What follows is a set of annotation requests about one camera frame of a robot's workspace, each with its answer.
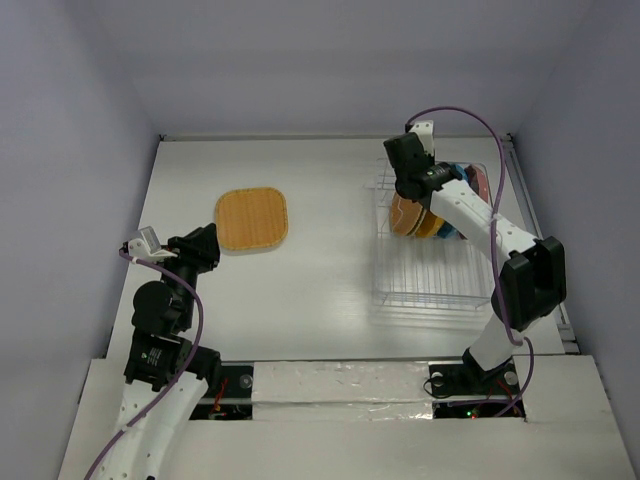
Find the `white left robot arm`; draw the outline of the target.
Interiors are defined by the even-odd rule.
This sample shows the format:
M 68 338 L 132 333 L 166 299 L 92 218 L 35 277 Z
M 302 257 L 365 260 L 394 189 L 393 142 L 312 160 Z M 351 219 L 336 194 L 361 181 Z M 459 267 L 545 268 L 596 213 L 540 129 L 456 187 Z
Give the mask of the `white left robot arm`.
M 133 265 L 159 273 L 133 297 L 133 334 L 113 437 L 88 479 L 157 479 L 194 408 L 221 383 L 218 351 L 202 346 L 200 275 L 220 261 L 215 224 L 161 243 L 139 229 L 119 250 Z

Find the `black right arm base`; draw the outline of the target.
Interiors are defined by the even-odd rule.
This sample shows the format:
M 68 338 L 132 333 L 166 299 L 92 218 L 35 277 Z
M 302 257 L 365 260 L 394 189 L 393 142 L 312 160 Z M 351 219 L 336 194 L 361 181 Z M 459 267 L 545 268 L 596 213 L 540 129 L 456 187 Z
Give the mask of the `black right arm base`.
M 484 371 L 471 354 L 464 352 L 460 361 L 429 365 L 423 390 L 432 398 L 445 400 L 457 396 L 483 396 L 520 391 L 513 358 Z

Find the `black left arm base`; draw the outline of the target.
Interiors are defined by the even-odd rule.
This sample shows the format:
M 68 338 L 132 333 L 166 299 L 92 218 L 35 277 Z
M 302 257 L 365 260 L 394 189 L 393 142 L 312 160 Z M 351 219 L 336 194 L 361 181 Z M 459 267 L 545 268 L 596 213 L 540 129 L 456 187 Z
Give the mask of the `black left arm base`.
M 253 363 L 223 363 L 219 385 L 194 408 L 191 420 L 251 420 L 253 415 Z

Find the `square orange woven plate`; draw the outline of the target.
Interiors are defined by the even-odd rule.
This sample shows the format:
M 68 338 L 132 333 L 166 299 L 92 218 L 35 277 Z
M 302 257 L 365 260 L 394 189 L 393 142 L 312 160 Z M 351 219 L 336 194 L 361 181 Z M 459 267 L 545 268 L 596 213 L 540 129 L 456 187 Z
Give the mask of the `square orange woven plate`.
M 273 187 L 228 191 L 218 199 L 214 213 L 218 242 L 226 250 L 269 249 L 288 234 L 286 198 Z

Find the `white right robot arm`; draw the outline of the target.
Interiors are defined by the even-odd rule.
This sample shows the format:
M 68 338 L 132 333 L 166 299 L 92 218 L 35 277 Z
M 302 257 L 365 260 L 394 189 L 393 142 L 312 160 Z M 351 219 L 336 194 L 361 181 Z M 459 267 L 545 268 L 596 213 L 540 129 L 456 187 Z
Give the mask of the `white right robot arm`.
M 482 392 L 497 378 L 524 332 L 567 296 L 565 249 L 553 236 L 539 239 L 494 210 L 450 163 L 437 162 L 416 132 L 383 142 L 396 193 L 420 204 L 466 237 L 491 262 L 493 315 L 464 352 L 462 384 Z

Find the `pink polka dot plate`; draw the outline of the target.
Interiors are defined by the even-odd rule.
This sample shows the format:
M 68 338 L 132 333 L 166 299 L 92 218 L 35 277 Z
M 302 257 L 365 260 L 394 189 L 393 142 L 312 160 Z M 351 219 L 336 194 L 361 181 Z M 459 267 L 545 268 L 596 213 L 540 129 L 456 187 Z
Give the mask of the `pink polka dot plate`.
M 460 168 L 464 174 L 464 179 L 474 193 L 483 201 L 492 205 L 489 182 L 483 166 L 480 164 L 469 164 L 466 167 L 460 166 Z

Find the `round green-rimmed woven plate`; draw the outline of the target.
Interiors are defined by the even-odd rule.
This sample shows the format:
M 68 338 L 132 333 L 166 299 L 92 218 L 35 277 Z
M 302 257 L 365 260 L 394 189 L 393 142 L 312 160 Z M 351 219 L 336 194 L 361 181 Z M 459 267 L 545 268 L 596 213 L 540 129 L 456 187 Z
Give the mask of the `round green-rimmed woven plate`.
M 419 230 L 422 222 L 424 221 L 424 217 L 426 215 L 426 210 L 424 208 L 421 209 L 420 214 L 416 218 L 416 223 L 411 228 L 411 230 L 407 233 L 407 236 L 414 236 L 415 233 Z

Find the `yellow polka dot plate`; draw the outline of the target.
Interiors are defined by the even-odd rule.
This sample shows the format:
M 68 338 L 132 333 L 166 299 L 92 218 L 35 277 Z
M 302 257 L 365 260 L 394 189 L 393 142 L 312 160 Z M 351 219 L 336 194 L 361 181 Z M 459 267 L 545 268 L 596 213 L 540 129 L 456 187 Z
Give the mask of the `yellow polka dot plate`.
M 414 235 L 418 238 L 430 238 L 436 236 L 444 223 L 444 219 L 434 215 L 430 211 L 427 211 Z

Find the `oval orange woven plate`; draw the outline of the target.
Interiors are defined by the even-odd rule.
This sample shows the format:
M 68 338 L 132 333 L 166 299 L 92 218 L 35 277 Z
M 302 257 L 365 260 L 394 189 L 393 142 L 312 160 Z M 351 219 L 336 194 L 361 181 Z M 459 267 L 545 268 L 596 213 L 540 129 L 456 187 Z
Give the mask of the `oval orange woven plate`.
M 392 233 L 407 236 L 416 223 L 416 218 L 424 208 L 420 203 L 404 199 L 398 194 L 393 196 L 389 210 L 389 226 Z

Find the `blue polka dot plate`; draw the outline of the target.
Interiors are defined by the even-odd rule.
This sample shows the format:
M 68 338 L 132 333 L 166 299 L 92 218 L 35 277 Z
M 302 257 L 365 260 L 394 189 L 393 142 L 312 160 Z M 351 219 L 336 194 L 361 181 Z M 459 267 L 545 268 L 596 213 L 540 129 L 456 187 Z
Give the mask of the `blue polka dot plate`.
M 473 168 L 471 166 L 467 166 L 464 168 L 460 164 L 452 164 L 452 167 L 462 176 L 462 179 L 468 184 L 471 185 L 471 178 L 473 174 Z M 437 232 L 437 236 L 442 239 L 465 239 L 465 236 L 462 235 L 457 229 L 455 229 L 449 222 L 445 222 Z

